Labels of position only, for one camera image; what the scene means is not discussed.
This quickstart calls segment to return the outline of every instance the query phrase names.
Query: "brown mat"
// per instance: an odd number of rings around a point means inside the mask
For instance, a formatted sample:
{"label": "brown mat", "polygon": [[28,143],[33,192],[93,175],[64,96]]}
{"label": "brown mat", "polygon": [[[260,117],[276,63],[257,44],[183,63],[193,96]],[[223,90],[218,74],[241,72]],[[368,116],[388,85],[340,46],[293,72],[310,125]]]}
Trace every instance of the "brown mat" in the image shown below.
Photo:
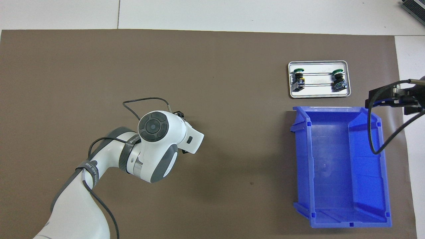
{"label": "brown mat", "polygon": [[[345,60],[351,96],[290,99],[287,65]],[[3,30],[0,238],[32,238],[90,143],[137,120],[121,102],[166,98],[205,139],[148,184],[110,169],[95,192],[122,238],[416,238],[407,149],[386,149],[392,228],[313,229],[297,201],[293,106],[362,106],[398,80],[394,37],[159,30]],[[144,114],[161,102],[134,103]],[[385,137],[400,109],[375,110]],[[115,238],[113,224],[111,238]]]}

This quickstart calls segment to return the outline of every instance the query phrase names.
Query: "cable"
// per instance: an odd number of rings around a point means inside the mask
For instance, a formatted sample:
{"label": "cable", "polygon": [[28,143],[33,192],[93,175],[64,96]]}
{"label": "cable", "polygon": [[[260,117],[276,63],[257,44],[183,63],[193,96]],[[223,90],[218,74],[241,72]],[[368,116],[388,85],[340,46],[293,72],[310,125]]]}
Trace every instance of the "cable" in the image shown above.
{"label": "cable", "polygon": [[98,138],[95,141],[93,141],[93,143],[91,143],[90,147],[88,148],[88,158],[91,160],[91,149],[93,148],[93,146],[99,142],[100,140],[104,140],[104,139],[111,139],[111,140],[116,140],[118,142],[121,143],[127,143],[127,141],[122,140],[122,139],[118,139],[118,138],[112,138],[112,137],[102,137],[102,138]]}
{"label": "cable", "polygon": [[84,187],[87,189],[87,191],[100,203],[100,205],[103,206],[103,208],[108,212],[109,216],[111,217],[113,224],[115,225],[115,231],[116,231],[116,238],[119,239],[119,229],[118,224],[115,220],[115,217],[113,216],[112,212],[109,210],[109,208],[106,206],[106,204],[93,192],[93,190],[87,185],[86,181],[83,180],[82,183],[84,184]]}
{"label": "cable", "polygon": [[170,104],[168,103],[168,101],[166,101],[166,100],[164,100],[164,99],[162,99],[162,98],[159,98],[159,97],[148,97],[148,98],[141,98],[141,99],[136,99],[136,100],[127,100],[127,101],[124,101],[124,102],[122,103],[122,105],[123,105],[126,109],[128,109],[131,113],[133,113],[133,114],[136,116],[136,118],[137,118],[138,120],[140,120],[140,117],[136,114],[136,112],[134,112],[134,110],[132,110],[130,107],[128,107],[128,106],[126,105],[126,103],[131,103],[131,102],[136,102],[136,101],[142,101],[142,100],[162,100],[162,101],[164,101],[164,102],[167,104],[168,111],[169,111],[170,113],[172,113],[172,111],[171,111],[171,107],[170,107]]}
{"label": "cable", "polygon": [[422,115],[425,114],[425,110],[423,110],[422,112],[420,112],[419,114],[415,115],[414,117],[412,117],[411,119],[409,119],[408,121],[406,121],[404,124],[402,124],[386,141],[385,143],[377,150],[375,151],[375,148],[373,146],[373,142],[372,142],[372,134],[371,134],[371,114],[372,114],[372,108],[373,108],[373,104],[374,102],[377,100],[377,98],[386,90],[388,90],[391,87],[394,87],[395,85],[398,84],[402,84],[402,83],[411,83],[411,80],[399,80],[397,82],[391,83],[389,85],[385,85],[383,86],[381,89],[378,90],[378,92],[376,92],[376,94],[372,97],[372,99],[369,101],[369,106],[368,106],[368,140],[369,140],[369,146],[372,150],[373,154],[379,154],[380,152],[382,152],[384,150],[384,148],[391,142],[392,139],[395,138],[395,136],[400,133],[404,128],[406,128],[410,123],[412,123],[413,121],[415,121],[416,119],[418,119],[419,117],[421,117]]}

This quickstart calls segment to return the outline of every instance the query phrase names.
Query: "white floor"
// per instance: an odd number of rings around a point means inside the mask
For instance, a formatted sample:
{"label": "white floor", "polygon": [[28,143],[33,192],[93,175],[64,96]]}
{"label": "white floor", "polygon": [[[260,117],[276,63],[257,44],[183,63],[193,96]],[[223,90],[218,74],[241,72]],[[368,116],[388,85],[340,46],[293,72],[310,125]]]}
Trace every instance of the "white floor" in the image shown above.
{"label": "white floor", "polygon": [[[1,0],[1,29],[175,29],[394,35],[400,79],[425,75],[425,26],[399,0]],[[425,118],[406,128],[416,229],[425,239]]]}

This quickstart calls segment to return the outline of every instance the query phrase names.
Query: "blue storage bin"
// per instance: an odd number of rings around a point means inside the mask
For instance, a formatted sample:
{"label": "blue storage bin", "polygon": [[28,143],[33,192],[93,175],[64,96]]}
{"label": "blue storage bin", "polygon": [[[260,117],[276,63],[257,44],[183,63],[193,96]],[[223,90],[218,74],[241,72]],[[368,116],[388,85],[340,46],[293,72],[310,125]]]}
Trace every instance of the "blue storage bin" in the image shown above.
{"label": "blue storage bin", "polygon": [[[361,107],[294,107],[298,171],[296,210],[313,228],[390,227],[385,154],[368,143]],[[372,114],[375,147],[381,119]]]}

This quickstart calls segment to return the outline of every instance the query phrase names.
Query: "metal tray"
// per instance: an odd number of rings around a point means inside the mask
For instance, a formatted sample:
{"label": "metal tray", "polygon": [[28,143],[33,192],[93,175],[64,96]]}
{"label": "metal tray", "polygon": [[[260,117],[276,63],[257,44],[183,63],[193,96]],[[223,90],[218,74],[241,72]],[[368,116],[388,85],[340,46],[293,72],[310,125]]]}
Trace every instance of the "metal tray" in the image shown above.
{"label": "metal tray", "polygon": [[[305,79],[304,89],[295,91],[296,85],[294,70],[303,68]],[[344,79],[347,89],[334,91],[332,83],[335,80],[332,72],[336,69],[343,69]],[[327,97],[347,97],[351,94],[350,80],[348,75],[347,62],[343,60],[334,61],[291,61],[288,64],[289,93],[292,98],[327,98]]]}

